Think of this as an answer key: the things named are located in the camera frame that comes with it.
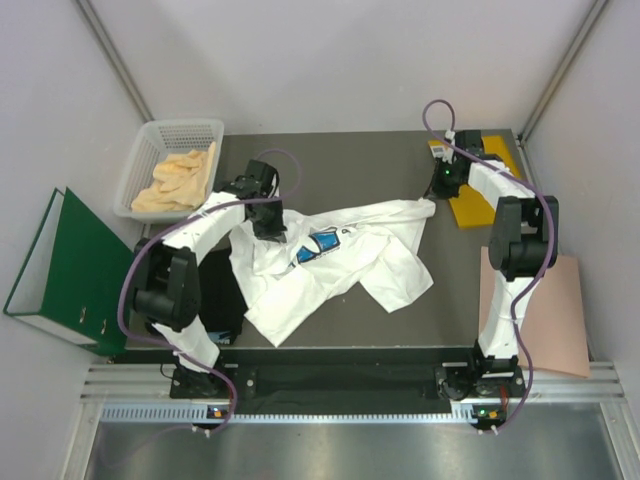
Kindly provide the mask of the white t shirt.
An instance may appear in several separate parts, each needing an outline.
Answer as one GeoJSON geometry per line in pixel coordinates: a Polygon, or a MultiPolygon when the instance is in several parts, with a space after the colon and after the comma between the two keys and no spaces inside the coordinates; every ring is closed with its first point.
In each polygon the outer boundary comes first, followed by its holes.
{"type": "Polygon", "coordinates": [[[306,216],[284,213],[286,242],[257,239],[250,222],[229,235],[230,262],[246,319],[280,346],[327,300],[361,284],[388,313],[412,304],[433,284],[418,257],[428,199],[392,200],[306,216]]]}

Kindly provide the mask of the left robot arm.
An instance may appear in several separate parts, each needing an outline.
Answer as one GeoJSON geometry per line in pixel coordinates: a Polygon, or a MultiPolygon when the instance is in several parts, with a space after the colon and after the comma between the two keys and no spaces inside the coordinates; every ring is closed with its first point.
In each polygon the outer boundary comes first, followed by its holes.
{"type": "Polygon", "coordinates": [[[148,331],[168,342],[176,357],[171,397],[213,398],[226,387],[219,345],[239,336],[247,305],[231,251],[218,244],[244,222],[253,239],[285,242],[279,185],[273,166],[250,160],[242,175],[212,193],[177,229],[137,244],[139,262],[124,310],[136,312],[148,331]]]}

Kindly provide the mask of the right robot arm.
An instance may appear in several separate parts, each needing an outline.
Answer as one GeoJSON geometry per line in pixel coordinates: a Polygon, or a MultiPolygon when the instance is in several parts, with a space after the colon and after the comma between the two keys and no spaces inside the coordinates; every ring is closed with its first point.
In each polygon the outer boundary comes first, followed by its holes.
{"type": "Polygon", "coordinates": [[[520,327],[534,289],[557,258],[558,201],[538,194],[487,153],[477,130],[447,131],[434,159],[427,198],[453,199],[467,186],[494,211],[488,257],[495,283],[487,320],[466,366],[439,369],[440,393],[461,401],[517,391],[520,327]]]}

